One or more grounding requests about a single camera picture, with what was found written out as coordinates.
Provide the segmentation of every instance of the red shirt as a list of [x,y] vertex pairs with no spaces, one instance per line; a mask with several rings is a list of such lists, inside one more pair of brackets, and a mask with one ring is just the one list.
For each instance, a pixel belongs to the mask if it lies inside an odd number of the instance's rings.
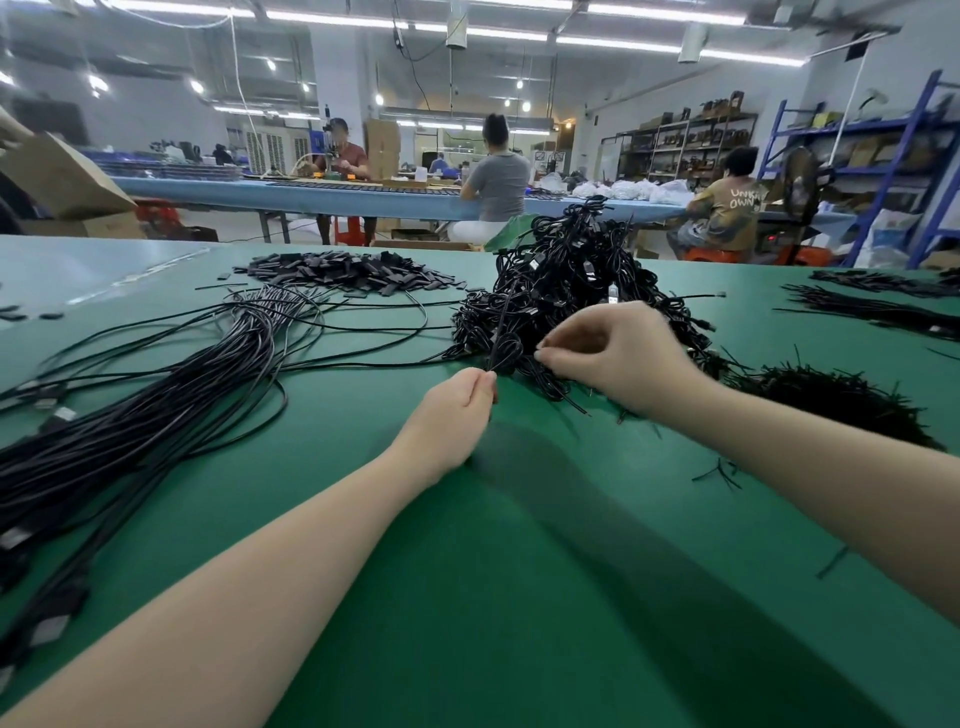
[[[363,147],[347,142],[347,145],[340,150],[340,156],[333,160],[333,167],[334,171],[339,171],[337,169],[338,162],[346,162],[352,167],[363,167],[367,164],[367,161],[367,153],[364,152]],[[322,172],[326,169],[326,157],[315,157],[314,163]]]

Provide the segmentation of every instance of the hand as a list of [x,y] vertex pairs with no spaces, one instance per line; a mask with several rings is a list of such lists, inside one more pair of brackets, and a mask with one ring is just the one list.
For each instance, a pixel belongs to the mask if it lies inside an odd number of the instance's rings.
[[470,457],[495,403],[496,374],[463,369],[426,393],[390,450],[423,468],[433,485]]
[[666,320],[640,302],[577,311],[546,335],[535,357],[557,376],[576,379],[655,419],[690,389],[710,382]]

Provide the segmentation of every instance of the ceiling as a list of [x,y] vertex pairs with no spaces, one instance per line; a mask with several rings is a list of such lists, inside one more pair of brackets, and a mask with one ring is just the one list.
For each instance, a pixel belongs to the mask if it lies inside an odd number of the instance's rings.
[[[217,4],[218,0],[193,0]],[[815,12],[826,17],[840,0],[790,0],[794,19]],[[237,2],[237,7],[247,3]],[[400,17],[410,21],[445,23],[449,4],[445,0],[276,0],[267,7],[297,12],[327,12]],[[751,22],[772,22],[778,2],[757,0],[659,0],[657,7],[699,11],[739,11]],[[843,11],[862,10],[869,0],[843,0]],[[84,58],[103,73],[148,77],[192,76],[206,87],[207,95],[221,102],[237,102],[233,45],[229,24],[203,30],[169,28],[106,8],[83,8],[76,17],[56,12],[36,2],[5,2],[7,14],[4,45],[17,59],[41,61],[65,67],[84,67]],[[520,8],[469,5],[470,27],[502,28],[548,33],[564,22],[567,13]],[[198,16],[153,15],[164,22],[203,25],[215,20]],[[679,45],[684,24],[638,18],[623,18],[577,12],[567,19],[569,36],[613,37]],[[249,103],[311,109],[314,61],[308,26],[275,21],[237,20],[235,25],[240,83]],[[466,50],[444,47],[444,35],[411,29],[403,34],[406,56],[395,48],[390,30],[363,30],[372,71],[391,106],[485,111],[504,109],[503,100],[530,101],[531,116],[552,115],[561,120],[579,115],[588,93],[622,90],[625,86],[648,87],[677,74],[671,56],[602,47],[555,45],[538,41],[504,40],[471,36]],[[762,52],[776,48],[789,55],[803,49],[813,30],[760,30],[712,26],[709,46],[727,50]],[[272,59],[271,71],[266,59]],[[522,78],[524,88],[516,88]]]

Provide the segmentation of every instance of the long work table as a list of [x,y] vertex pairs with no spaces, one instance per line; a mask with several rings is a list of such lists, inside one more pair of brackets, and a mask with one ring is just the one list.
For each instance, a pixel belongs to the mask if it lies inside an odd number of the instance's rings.
[[[222,284],[217,277],[232,266],[275,249],[211,247],[119,286],[113,297],[69,305],[61,320],[0,330],[0,386],[29,380],[44,357],[98,330],[216,303],[223,288],[195,289]],[[489,287],[496,276],[492,255],[400,252],[470,287]],[[806,281],[806,269],[643,265],[677,295],[726,291],[689,306],[715,325],[715,346],[743,364],[773,366],[798,352],[818,369],[863,372],[925,407],[931,436],[960,453],[960,365],[929,352],[923,337],[773,310],[786,305],[781,285]],[[228,282],[254,283],[236,274]],[[463,293],[413,295],[431,303]],[[398,295],[364,301],[383,306],[340,308],[327,322],[422,321],[415,308],[386,307],[405,303]],[[960,314],[958,300],[923,306]],[[428,308],[429,324],[446,324],[453,309]],[[154,369],[218,335],[210,326],[183,331],[117,366]],[[306,353],[350,352],[403,335],[330,332]],[[123,340],[110,336],[103,346]],[[449,343],[448,331],[429,330],[362,360],[417,361]],[[960,355],[955,344],[937,348]],[[423,393],[461,366],[284,375],[283,415],[166,478],[99,555],[84,610],[16,673],[0,710],[200,564],[369,461]],[[585,416],[516,377],[498,387],[479,448],[391,525],[271,728],[957,724],[960,631],[856,554],[817,578],[841,544],[763,483],[744,473],[735,476],[742,490],[716,474],[694,481],[715,467],[717,453],[636,418],[619,424],[619,409],[599,393],[574,389]],[[128,391],[118,384],[67,404],[83,413]],[[270,396],[259,416],[279,400]],[[45,417],[33,408],[5,414],[0,443]],[[44,546],[39,570],[83,535]],[[0,596],[0,624],[39,577]]]
[[[224,209],[246,209],[261,212],[298,212],[340,215],[344,217],[395,217],[412,220],[476,220],[480,204],[461,200],[456,194],[429,194],[416,191],[375,190],[357,185],[306,182],[300,186],[275,184],[269,181],[198,182],[194,180],[158,180],[134,177],[113,178],[129,195],[153,197],[175,204],[209,206]],[[575,197],[543,199],[529,196],[527,212],[557,216],[568,205],[581,203]],[[676,217],[683,208],[643,200],[607,200],[604,215],[614,220],[652,223]],[[761,219],[786,220],[778,211],[761,213]],[[822,212],[813,220],[813,227],[832,236],[843,234],[856,218],[838,212]],[[266,225],[265,237],[269,238]]]

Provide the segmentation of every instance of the blue workbench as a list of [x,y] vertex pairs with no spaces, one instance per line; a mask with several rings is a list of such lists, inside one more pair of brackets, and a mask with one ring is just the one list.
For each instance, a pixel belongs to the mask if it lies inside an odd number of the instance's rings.
[[[300,212],[344,217],[396,217],[410,220],[476,220],[480,204],[455,195],[428,195],[378,192],[369,189],[331,189],[317,185],[292,187],[269,182],[196,182],[193,180],[156,180],[116,177],[114,181],[129,195],[156,197],[172,203],[260,212]],[[560,200],[527,198],[527,212],[557,216],[568,205],[581,203],[575,197]],[[677,205],[642,200],[607,200],[604,215],[614,220],[653,223],[676,217],[683,212]],[[763,220],[786,220],[782,212],[764,212]],[[813,220],[813,227],[831,237],[843,234],[854,221],[853,215],[824,212]]]

